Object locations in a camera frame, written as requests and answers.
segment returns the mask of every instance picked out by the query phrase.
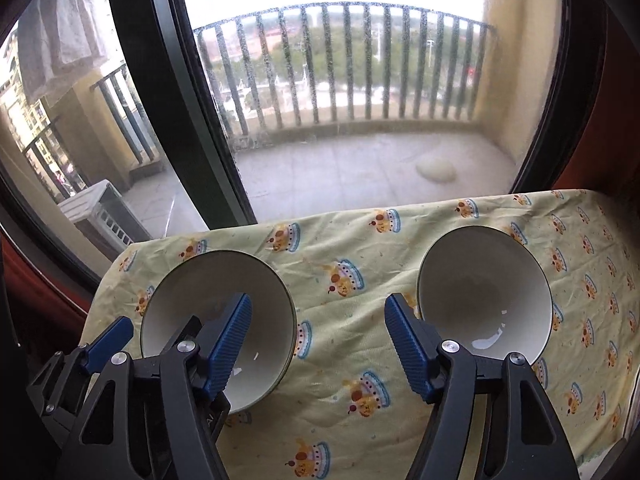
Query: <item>bowl rim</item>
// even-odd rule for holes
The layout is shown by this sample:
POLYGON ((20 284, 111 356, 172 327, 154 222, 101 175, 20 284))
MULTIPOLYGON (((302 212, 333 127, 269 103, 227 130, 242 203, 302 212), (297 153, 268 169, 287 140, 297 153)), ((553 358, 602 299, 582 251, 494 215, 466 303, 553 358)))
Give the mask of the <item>bowl rim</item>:
POLYGON ((292 320, 293 320, 293 324, 292 324, 293 325, 293 330, 291 332, 291 338, 290 338, 289 355, 287 356, 286 362, 284 363, 284 366, 282 367, 282 370, 280 371, 278 377, 276 378, 276 380, 273 381, 273 384, 271 384, 269 386, 269 388, 260 397, 258 397, 254 401, 250 402, 249 404, 247 404, 245 406, 242 406, 241 408, 234 408, 231 411, 229 411, 229 415, 232 415, 233 413, 242 412, 242 410, 247 410, 248 408, 252 407, 253 405, 255 405, 258 402, 260 402, 261 400, 263 400, 274 389, 276 389, 276 386, 278 386, 278 384, 280 384, 280 381, 284 378, 284 375, 289 370, 289 366, 291 364, 291 361, 293 359, 293 354, 294 354, 294 351, 296 349, 296 341, 297 341, 297 336, 298 336, 298 316, 296 315, 296 307, 295 307, 295 304, 293 303, 293 298, 291 297, 291 293, 289 292, 289 288, 282 281, 282 278, 277 273, 276 269, 271 267, 267 262, 261 260, 260 258, 258 258, 257 256, 254 256, 253 254, 245 253, 244 251, 238 251, 238 250, 234 250, 234 249, 214 249, 212 251, 207 251, 207 252, 202 253, 202 254, 197 254, 196 256, 193 256, 192 258, 189 258, 187 261, 181 262, 180 264, 176 265, 173 269, 171 269, 166 274, 166 276, 160 281, 160 283, 158 283, 158 286, 156 286, 156 290, 154 291, 154 293, 151 295, 151 298, 149 299, 149 304, 146 306, 145 313, 143 314, 142 321, 140 322, 140 353, 141 353, 142 357, 144 358, 145 357, 145 352, 144 352, 144 349, 143 349, 143 346, 142 346, 142 336, 143 336, 143 330, 144 330, 144 327, 145 327, 146 314, 149 312, 149 308, 152 305, 152 301, 153 301, 154 297, 156 296, 156 294, 158 293, 158 290, 160 290, 162 284, 179 267, 193 265, 193 264, 191 264, 192 261, 197 260, 198 258, 201 258, 201 257, 206 256, 207 254, 211 254, 211 253, 218 253, 218 254, 220 254, 220 253, 238 253, 238 254, 242 254, 242 256, 248 256, 249 258, 252 258, 252 259, 258 261, 260 264, 262 264, 264 267, 266 267, 269 270, 269 272, 271 272, 277 278, 277 280, 280 282, 280 285, 282 286, 283 290, 285 291, 285 293, 287 295, 287 299, 289 300, 289 307, 290 307, 290 310, 291 310, 291 316, 292 316, 292 320))
MULTIPOLYGON (((460 227, 456 227, 455 229, 452 229, 451 231, 447 231, 442 236, 438 237, 436 239, 436 241, 434 241, 433 244, 431 244, 429 246, 429 248, 427 249, 426 253, 424 253, 424 256, 423 256, 422 261, 420 263, 420 269, 418 270, 418 279, 417 279, 416 287, 415 287, 416 288, 416 301, 418 303, 418 312, 420 313, 420 318, 424 320, 424 313, 422 311, 422 306, 420 305, 420 282, 422 281, 421 278, 422 278, 423 272, 425 271, 426 261, 427 261, 427 257, 429 256, 429 252, 431 251, 431 249, 433 249, 434 245, 437 244, 444 237, 446 237, 446 236, 448 236, 448 235, 450 235, 450 234, 452 234, 452 233, 454 233, 456 231, 460 231, 460 229, 467 229, 467 228, 475 228, 475 229, 483 229, 483 230, 486 229, 486 230, 491 230, 491 231, 503 234, 509 240, 511 240, 513 243, 517 244, 523 251, 525 251, 533 259, 533 261, 536 263, 536 266, 540 270, 540 274, 542 274, 542 277, 545 279, 546 290, 548 290, 548 293, 549 293, 549 305, 551 306, 551 311, 550 311, 551 312, 551 316, 549 317, 549 327, 548 327, 548 331, 546 332, 545 343, 542 345, 542 349, 540 350, 538 355, 536 355, 536 358, 533 359, 529 363, 529 365, 533 365, 533 363, 535 363, 538 359, 540 359, 540 356, 545 351, 546 345, 549 343, 549 339, 551 338, 551 331, 552 331, 552 324, 553 324, 553 300, 554 300, 554 298, 553 298, 553 295, 551 294, 551 287, 549 285, 549 280, 546 278, 545 271, 542 269, 542 266, 540 265, 540 262, 538 261, 538 259, 524 245, 522 245, 519 241, 514 240, 513 237, 511 237, 509 234, 505 233, 501 229, 498 229, 498 228, 492 227, 492 226, 488 226, 488 225, 463 225, 463 226, 460 226, 460 227)), ((466 350, 470 354, 475 355, 470 349, 467 348, 466 350)))

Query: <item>tablecloth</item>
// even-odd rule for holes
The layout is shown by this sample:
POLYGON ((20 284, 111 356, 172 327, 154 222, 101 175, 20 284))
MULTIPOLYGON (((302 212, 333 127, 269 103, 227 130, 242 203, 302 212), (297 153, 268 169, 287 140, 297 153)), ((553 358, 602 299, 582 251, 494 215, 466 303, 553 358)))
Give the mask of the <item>tablecloth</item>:
MULTIPOLYGON (((622 436, 640 364, 632 222, 603 195, 555 190, 334 212, 134 244, 104 276, 82 341, 124 314, 135 326, 126 350, 140 357, 142 314, 174 267, 221 248, 253 254, 287 285, 300 338, 279 386, 226 421, 218 449, 229 476, 404 478, 431 408, 408 386, 384 324, 384 300, 401 292, 416 308, 418 269, 431 244, 460 226, 491 226, 523 244, 548 279, 553 327, 532 366, 580 464, 622 436)), ((470 446, 479 431, 472 428, 470 446)), ((474 469, 465 463, 461 478, 474 469)))

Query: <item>air conditioner unit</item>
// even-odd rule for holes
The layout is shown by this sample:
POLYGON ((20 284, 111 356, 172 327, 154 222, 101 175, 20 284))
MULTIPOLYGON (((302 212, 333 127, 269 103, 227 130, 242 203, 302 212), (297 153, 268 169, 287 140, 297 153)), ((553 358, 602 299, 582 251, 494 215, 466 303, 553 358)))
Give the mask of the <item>air conditioner unit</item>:
POLYGON ((58 206, 82 234, 111 261, 114 261, 129 244, 151 240, 149 232, 108 180, 83 189, 58 206))

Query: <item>blue gripper pad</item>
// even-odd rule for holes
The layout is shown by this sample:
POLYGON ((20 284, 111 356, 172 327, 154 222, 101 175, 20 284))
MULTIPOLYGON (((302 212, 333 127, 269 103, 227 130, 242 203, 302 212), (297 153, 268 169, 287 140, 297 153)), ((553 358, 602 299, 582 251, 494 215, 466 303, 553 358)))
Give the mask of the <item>blue gripper pad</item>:
POLYGON ((226 387, 246 332, 251 325, 251 317, 251 299, 243 294, 209 356, 209 373, 203 391, 211 400, 226 387))
POLYGON ((391 336, 391 341, 400 358, 404 374, 411 389, 422 397, 427 404, 437 402, 440 391, 430 381, 429 362, 424 348, 418 342, 406 316, 413 316, 409 306, 402 309, 394 295, 385 301, 385 324, 391 336))
POLYGON ((86 348, 83 368, 89 374, 100 373, 110 357, 119 352, 133 337, 133 323, 120 316, 86 348))

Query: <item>yellow wall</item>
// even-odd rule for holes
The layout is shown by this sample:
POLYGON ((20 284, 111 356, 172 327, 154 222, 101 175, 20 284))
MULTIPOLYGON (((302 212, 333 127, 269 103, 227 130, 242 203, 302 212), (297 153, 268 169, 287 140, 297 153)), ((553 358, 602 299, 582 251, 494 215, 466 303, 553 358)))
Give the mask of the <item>yellow wall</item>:
POLYGON ((556 64, 561 0, 485 0, 486 69, 477 118, 519 166, 542 117, 556 64))
POLYGON ((111 262, 76 229, 53 202, 25 156, 20 153, 6 126, 5 118, 0 118, 0 164, 40 220, 93 272, 103 276, 111 262))
POLYGON ((95 70, 49 107, 56 118, 73 162, 95 184, 109 180, 121 193, 131 186, 129 171, 137 164, 127 141, 111 115, 99 88, 91 85, 102 75, 95 70))

